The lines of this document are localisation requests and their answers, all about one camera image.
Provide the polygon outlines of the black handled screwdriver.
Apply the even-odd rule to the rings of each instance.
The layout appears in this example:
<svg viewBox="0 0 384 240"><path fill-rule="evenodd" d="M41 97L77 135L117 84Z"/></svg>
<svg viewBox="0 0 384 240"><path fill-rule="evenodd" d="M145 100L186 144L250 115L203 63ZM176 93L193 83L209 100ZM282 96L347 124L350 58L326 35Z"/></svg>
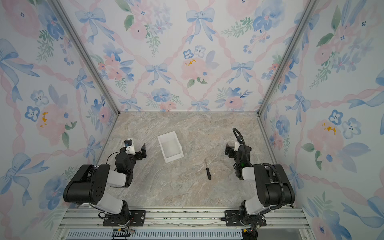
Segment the black handled screwdriver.
<svg viewBox="0 0 384 240"><path fill-rule="evenodd" d="M206 165L206 172L207 172L207 177L208 177L208 180L211 181L212 180L212 175L210 173L210 169L208 167L208 162L207 160L205 159L205 165Z"/></svg>

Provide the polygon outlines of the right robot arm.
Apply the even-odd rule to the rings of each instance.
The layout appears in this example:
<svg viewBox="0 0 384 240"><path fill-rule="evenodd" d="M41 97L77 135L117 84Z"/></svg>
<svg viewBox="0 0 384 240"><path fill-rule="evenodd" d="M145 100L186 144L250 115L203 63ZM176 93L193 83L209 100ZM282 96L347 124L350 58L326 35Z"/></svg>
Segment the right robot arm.
<svg viewBox="0 0 384 240"><path fill-rule="evenodd" d="M239 206L238 211L225 211L222 221L228 227L265 227L265 215L295 202L295 193L281 165L250 162L252 148L236 142L234 147L226 145L225 155L235 161L236 177L252 182L255 195Z"/></svg>

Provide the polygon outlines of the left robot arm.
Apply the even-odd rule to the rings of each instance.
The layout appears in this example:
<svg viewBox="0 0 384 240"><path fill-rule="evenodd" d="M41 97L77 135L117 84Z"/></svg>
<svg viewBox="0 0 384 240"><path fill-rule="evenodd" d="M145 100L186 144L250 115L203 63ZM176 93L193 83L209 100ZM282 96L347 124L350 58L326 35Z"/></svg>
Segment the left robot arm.
<svg viewBox="0 0 384 240"><path fill-rule="evenodd" d="M82 165L67 184L63 198L67 203L88 204L99 210L104 227L142 227L146 211L130 210L127 201L120 200L106 192L106 187L129 188L133 181L133 170L138 161L147 157L146 145L135 151L132 139L113 153L115 169L108 164Z"/></svg>

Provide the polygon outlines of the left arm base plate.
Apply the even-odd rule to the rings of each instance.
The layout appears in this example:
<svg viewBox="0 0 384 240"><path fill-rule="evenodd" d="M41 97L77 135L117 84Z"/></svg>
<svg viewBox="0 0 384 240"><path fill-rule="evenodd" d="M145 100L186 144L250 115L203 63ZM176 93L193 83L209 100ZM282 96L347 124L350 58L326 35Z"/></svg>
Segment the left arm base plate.
<svg viewBox="0 0 384 240"><path fill-rule="evenodd" d="M106 214L103 221L104 227L142 227L146 218L145 210L133 210L127 213L112 215Z"/></svg>

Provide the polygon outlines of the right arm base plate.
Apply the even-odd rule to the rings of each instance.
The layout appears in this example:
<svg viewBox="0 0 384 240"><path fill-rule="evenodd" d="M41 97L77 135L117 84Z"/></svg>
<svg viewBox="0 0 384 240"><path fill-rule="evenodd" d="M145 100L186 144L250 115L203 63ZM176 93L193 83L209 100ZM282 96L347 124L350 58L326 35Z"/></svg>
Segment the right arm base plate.
<svg viewBox="0 0 384 240"><path fill-rule="evenodd" d="M248 215L240 213L239 210L226 210L225 216L221 218L227 227L266 227L267 222L264 216L261 215Z"/></svg>

